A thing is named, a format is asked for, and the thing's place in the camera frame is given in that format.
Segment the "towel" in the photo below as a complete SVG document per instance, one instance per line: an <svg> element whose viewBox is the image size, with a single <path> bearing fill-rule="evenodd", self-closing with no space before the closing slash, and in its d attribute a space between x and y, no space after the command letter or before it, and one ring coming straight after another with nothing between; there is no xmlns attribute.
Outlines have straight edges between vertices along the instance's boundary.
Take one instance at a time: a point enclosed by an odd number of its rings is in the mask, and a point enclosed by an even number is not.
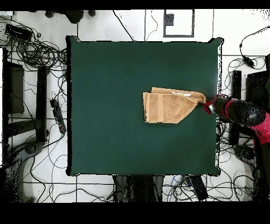
<svg viewBox="0 0 270 224"><path fill-rule="evenodd" d="M185 97L172 92L190 94ZM200 92L152 87L151 93L143 92L144 118L146 123L177 124L194 110L198 103L206 103Z"/></svg>

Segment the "black device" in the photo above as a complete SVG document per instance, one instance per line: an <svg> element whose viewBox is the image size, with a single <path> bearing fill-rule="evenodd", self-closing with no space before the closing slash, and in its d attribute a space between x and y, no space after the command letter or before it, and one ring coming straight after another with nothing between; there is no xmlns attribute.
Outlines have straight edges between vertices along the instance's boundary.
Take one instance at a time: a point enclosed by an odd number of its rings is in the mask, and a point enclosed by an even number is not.
<svg viewBox="0 0 270 224"><path fill-rule="evenodd" d="M8 96L8 113L22 114L24 112L24 105L20 99L23 99L24 69L23 66L11 62L7 62L6 66L8 72L6 88L8 88L8 92L12 93Z"/></svg>
<svg viewBox="0 0 270 224"><path fill-rule="evenodd" d="M21 27L7 24L5 34L13 36L14 38L18 38L21 40L31 41L31 37L33 35L33 32L26 30L24 28L21 28Z"/></svg>
<svg viewBox="0 0 270 224"><path fill-rule="evenodd" d="M247 64L247 66L249 66L250 68L254 68L254 62L246 56L243 56L243 61Z"/></svg>
<svg viewBox="0 0 270 224"><path fill-rule="evenodd" d="M269 94L265 87L269 77L269 71L260 71L248 74L246 79L246 101L264 110L268 110Z"/></svg>
<svg viewBox="0 0 270 224"><path fill-rule="evenodd" d="M51 103L51 107L53 108L53 116L58 124L59 127L59 131L61 134L65 134L66 133L66 126L65 126L65 122L62 116L62 112L59 106L59 103L56 99L52 99L50 100Z"/></svg>
<svg viewBox="0 0 270 224"><path fill-rule="evenodd" d="M161 202L164 176L113 175L114 202Z"/></svg>
<svg viewBox="0 0 270 224"><path fill-rule="evenodd" d="M234 70L232 72L232 97L235 99L241 99L241 81L242 72ZM239 142L239 128L235 123L229 124L229 144L230 145L238 145Z"/></svg>
<svg viewBox="0 0 270 224"><path fill-rule="evenodd" d="M201 176L189 176L190 182L193 186L194 193L197 196L199 201L205 200L208 198L208 193L206 187L203 183Z"/></svg>

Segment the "wire bundle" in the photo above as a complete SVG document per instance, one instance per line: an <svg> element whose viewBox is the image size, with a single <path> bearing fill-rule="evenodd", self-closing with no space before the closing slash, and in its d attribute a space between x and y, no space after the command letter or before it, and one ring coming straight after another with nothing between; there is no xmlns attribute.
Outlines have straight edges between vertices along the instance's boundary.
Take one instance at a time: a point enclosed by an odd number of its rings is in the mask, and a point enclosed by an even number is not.
<svg viewBox="0 0 270 224"><path fill-rule="evenodd" d="M13 36L8 36L6 40L0 39L0 43L2 43L0 46L11 48L8 54L8 58L11 59L12 53L16 52L20 59L15 60L18 62L23 62L28 69L28 66L33 68L46 66L51 70L55 70L59 67L61 67L61 70L66 68L66 49L60 50L57 45L49 41L39 41L36 38L36 35L39 33L33 28L25 26L14 20L4 18L2 16L0 16L0 18L2 18L2 21L9 20L15 22L17 27L24 28L33 33L31 41L20 40Z"/></svg>

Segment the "floor tile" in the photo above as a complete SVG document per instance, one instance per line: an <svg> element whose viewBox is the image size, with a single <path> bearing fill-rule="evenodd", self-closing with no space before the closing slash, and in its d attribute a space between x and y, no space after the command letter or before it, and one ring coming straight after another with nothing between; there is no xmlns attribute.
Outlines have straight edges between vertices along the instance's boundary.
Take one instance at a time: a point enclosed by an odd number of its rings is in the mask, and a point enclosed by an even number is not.
<svg viewBox="0 0 270 224"><path fill-rule="evenodd" d="M144 10L115 10L115 13L132 38L143 41ZM81 41L132 41L112 10L96 10L94 17L84 11L78 34Z"/></svg>
<svg viewBox="0 0 270 224"><path fill-rule="evenodd" d="M78 189L84 190L78 190L77 202L101 202L101 200L104 201L113 190L113 185L78 184L77 187Z"/></svg>
<svg viewBox="0 0 270 224"><path fill-rule="evenodd" d="M252 200L251 196L248 194L248 192L245 189L236 189L237 196L239 199L237 199L234 189L230 188L216 188L211 189L208 188L208 195L209 198L207 201L250 201Z"/></svg>
<svg viewBox="0 0 270 224"><path fill-rule="evenodd" d="M112 179L112 175L80 174L78 176L78 183L111 183L113 184L113 179Z"/></svg>
<svg viewBox="0 0 270 224"><path fill-rule="evenodd" d="M45 192L42 194L44 190L44 186L40 183L23 183L24 194L26 197L34 197L35 203L40 197L39 203L72 203L76 202L76 185L73 184L46 184Z"/></svg>
<svg viewBox="0 0 270 224"><path fill-rule="evenodd" d="M249 177L252 177L252 171L250 167L247 164L238 160L234 154L231 155L229 161L225 163L220 163L219 167L222 169L220 176L218 177L209 176L207 186L230 187L231 186L230 183L232 183L234 181L234 178L237 177L238 175L245 174L248 175ZM237 182L237 185L239 187L244 187L246 185L251 187L252 182L250 182L250 180L247 178L241 178L239 182Z"/></svg>
<svg viewBox="0 0 270 224"><path fill-rule="evenodd" d="M223 54L240 54L242 39L269 25L263 13L252 10L215 10L214 37L224 38ZM243 41L244 55L268 55L270 29L251 35Z"/></svg>
<svg viewBox="0 0 270 224"><path fill-rule="evenodd" d="M208 42L212 38L212 31L213 31L213 10L212 9L205 9L205 10L195 9L194 38L164 38L163 37L163 18L164 18L164 10L147 10L146 39L148 38L148 41Z"/></svg>
<svg viewBox="0 0 270 224"><path fill-rule="evenodd" d="M61 137L58 126L52 126L53 124L53 121L47 122L48 129L52 127L49 143L53 143ZM49 146L49 149L48 147L44 148L35 158L32 169L33 175L42 182L75 183L76 177L67 176L65 172L68 154L67 146L67 135L65 135L58 143ZM32 164L33 159L31 158L27 161L24 169L24 181L34 181L30 174Z"/></svg>

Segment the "white floor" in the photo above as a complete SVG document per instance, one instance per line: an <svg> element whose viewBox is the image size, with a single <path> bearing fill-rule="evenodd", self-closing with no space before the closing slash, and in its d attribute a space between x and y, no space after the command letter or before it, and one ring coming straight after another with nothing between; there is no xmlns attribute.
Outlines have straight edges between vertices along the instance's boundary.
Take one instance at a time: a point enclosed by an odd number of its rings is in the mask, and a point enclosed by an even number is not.
<svg viewBox="0 0 270 224"><path fill-rule="evenodd" d="M144 15L145 10L131 10L131 11L115 11L119 15L120 20L127 28L131 36L136 41L143 41L148 38L148 41L200 41L208 42L212 37L224 38L224 44L222 47L222 78L223 83L228 74L228 65L234 59L240 58L239 44L241 40L267 25L270 25L270 19L265 13L257 10L195 10L195 36L194 38L163 38L163 10L146 10L146 33L144 34ZM60 50L66 48L65 37L66 35L75 35L81 41L93 41L93 40L107 40L107 41L131 41L117 18L113 15L112 11L97 11L96 16L91 17L87 11L84 11L83 19L77 24L71 24L69 20L61 14L54 14L52 18L47 18L45 11L38 11L36 13L31 12L15 12L12 19L23 23L29 27L35 28L41 33L41 40L50 41L56 44ZM250 55L251 58L255 58L258 55L268 55L270 53L270 29L256 35L248 37L243 42L242 51L245 55ZM248 73L257 72L246 65L238 68L242 71L243 79L242 89L245 88L245 78ZM29 84L36 83L36 72L26 72L25 81ZM26 82L24 83L24 89L33 89L36 92L36 87L30 86ZM52 98L54 92L58 92L59 87L57 85L57 79L53 75L48 76L47 96ZM244 99L245 91L243 90L242 99ZM62 104L62 110L66 111L66 103L64 97L60 98ZM24 101L30 109L30 112L35 116L35 95L31 91L24 92ZM29 118L27 110L23 115L13 115L10 118L10 122L19 121L20 119L14 118ZM55 124L54 117L50 104L47 105L47 127L50 128ZM9 143L16 146L24 142L34 132L28 132L22 135L14 136L9 139ZM50 142L59 139L61 136L57 125L54 125L51 129ZM61 193L73 193L60 195L57 197L56 202L90 202L95 197L86 194L83 190L90 194L98 196L108 196L113 189L113 180L109 175L79 175L78 177L70 177L65 173L65 169L54 167L48 158L48 151L52 151L50 154L51 160L55 160L60 155L67 154L67 138L65 136L55 146L52 145L49 148L43 150L41 154L36 157L33 174L36 178L46 183L46 191L42 195L40 202L52 202L49 195L49 188L53 183L53 198ZM238 175L244 174L251 176L250 169L247 165L240 162L235 158L233 154L225 153L220 157L220 168L225 171L230 178L234 178ZM36 182L29 174L30 167L33 163L33 159L30 159L24 170L24 190L27 196L35 196L36 200L43 192L44 186ZM61 156L55 165L59 167L66 167L66 156ZM212 197L230 197L232 201L237 200L234 192L230 188L230 178L225 172L221 172L219 177L207 177L208 193ZM164 184L170 184L172 176L166 176ZM236 184L239 187L245 186L252 187L252 183L248 178L241 177L237 179ZM164 193L168 193L170 187L163 187ZM239 196L241 200L250 200L247 195ZM163 195L163 200L167 201L167 196Z"/></svg>

